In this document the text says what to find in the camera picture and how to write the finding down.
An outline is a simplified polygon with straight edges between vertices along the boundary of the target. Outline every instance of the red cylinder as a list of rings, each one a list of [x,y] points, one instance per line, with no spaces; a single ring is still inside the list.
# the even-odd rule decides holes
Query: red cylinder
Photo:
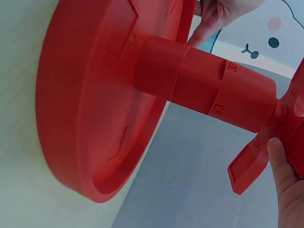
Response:
[[[142,50],[135,87],[254,133],[266,125],[277,100],[272,79],[158,37]]]

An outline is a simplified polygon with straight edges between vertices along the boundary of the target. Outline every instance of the cartoon character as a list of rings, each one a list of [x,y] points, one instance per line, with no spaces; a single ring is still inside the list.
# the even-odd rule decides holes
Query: cartoon character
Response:
[[[266,0],[223,28],[211,52],[291,78],[304,57],[304,27],[285,1]]]

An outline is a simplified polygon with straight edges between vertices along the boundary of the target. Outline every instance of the red plastic object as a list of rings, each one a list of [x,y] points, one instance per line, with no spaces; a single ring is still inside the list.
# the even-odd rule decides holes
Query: red plastic object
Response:
[[[163,38],[145,45],[137,67],[140,91],[257,133],[229,165],[233,191],[242,194],[268,163],[267,141],[281,139],[295,171],[304,176],[304,59],[285,96],[275,82],[236,63]]]
[[[59,2],[40,57],[36,115],[43,153],[64,185],[95,202],[111,199],[142,157],[166,100],[259,132],[228,169],[234,192],[263,171],[272,136],[304,176],[304,62],[277,100],[273,80],[185,44],[195,4]]]
[[[64,185],[105,202],[127,182],[166,104],[134,88],[139,54],[151,36],[186,43],[195,3],[59,1],[40,57],[36,116],[46,161]]]

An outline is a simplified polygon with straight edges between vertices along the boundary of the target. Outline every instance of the red circular base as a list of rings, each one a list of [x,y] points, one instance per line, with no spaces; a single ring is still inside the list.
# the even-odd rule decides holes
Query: red circular base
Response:
[[[45,158],[64,185],[105,202],[127,182],[166,103],[135,90],[138,56],[150,36],[185,43],[195,2],[59,2],[41,53],[36,113]]]

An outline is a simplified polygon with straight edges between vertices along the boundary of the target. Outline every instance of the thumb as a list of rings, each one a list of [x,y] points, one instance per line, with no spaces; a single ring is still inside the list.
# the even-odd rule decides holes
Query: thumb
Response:
[[[208,27],[203,24],[203,21],[197,26],[194,30],[192,36],[188,41],[188,45],[194,48],[198,48],[205,41],[207,41],[213,34],[220,30],[220,26],[211,26]]]
[[[268,141],[267,150],[275,179],[276,192],[278,198],[280,198],[282,193],[299,179],[288,163],[285,149],[278,138],[272,138]]]

